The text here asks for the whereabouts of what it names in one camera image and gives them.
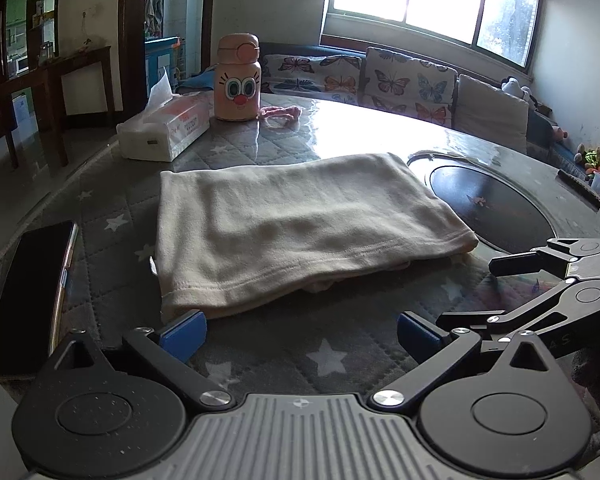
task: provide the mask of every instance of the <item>black phone screen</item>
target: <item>black phone screen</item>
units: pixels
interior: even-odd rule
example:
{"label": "black phone screen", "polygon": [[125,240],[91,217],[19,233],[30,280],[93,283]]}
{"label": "black phone screen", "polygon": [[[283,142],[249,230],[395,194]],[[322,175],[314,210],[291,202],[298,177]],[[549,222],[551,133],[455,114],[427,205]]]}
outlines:
{"label": "black phone screen", "polygon": [[0,378],[33,377],[49,356],[56,294],[74,227],[72,221],[43,227],[18,242],[0,296]]}

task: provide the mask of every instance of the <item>white cushion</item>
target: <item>white cushion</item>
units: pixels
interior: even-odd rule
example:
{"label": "white cushion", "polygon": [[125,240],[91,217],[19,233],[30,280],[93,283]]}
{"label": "white cushion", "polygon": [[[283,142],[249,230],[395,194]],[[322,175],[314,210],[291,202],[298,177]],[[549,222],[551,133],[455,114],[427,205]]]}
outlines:
{"label": "white cushion", "polygon": [[390,50],[366,50],[360,104],[451,127],[458,72]]}
{"label": "white cushion", "polygon": [[262,91],[358,104],[362,60],[356,56],[262,58]]}
{"label": "white cushion", "polygon": [[460,76],[456,130],[526,155],[529,106],[517,97],[467,75]]}

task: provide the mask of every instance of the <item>gray ribbed panel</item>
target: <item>gray ribbed panel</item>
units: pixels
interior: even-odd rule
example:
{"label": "gray ribbed panel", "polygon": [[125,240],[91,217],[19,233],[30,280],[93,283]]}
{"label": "gray ribbed panel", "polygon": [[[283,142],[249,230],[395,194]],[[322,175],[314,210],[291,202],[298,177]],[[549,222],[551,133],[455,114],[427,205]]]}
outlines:
{"label": "gray ribbed panel", "polygon": [[[475,480],[438,463],[406,421],[353,395],[249,395],[202,415],[164,462],[130,480]],[[33,476],[31,480],[42,480]],[[560,480],[573,477],[560,476]]]}

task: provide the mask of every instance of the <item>dark wooden door frame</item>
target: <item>dark wooden door frame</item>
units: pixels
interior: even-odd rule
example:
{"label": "dark wooden door frame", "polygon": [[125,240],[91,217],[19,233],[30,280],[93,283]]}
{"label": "dark wooden door frame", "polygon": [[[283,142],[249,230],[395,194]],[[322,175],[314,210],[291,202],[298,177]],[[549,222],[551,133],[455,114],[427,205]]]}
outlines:
{"label": "dark wooden door frame", "polygon": [[[200,61],[204,70],[211,60],[211,17],[214,0],[203,0]],[[118,52],[123,119],[146,106],[144,63],[144,0],[118,0]]]}

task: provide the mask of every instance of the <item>beige folded garment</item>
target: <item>beige folded garment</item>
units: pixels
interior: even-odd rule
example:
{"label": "beige folded garment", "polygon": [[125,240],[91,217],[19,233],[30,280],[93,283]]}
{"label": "beige folded garment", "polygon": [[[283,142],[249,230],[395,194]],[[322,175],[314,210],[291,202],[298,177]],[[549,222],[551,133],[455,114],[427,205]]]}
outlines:
{"label": "beige folded garment", "polygon": [[163,171],[162,319],[209,318],[293,290],[471,251],[474,232],[395,155]]}

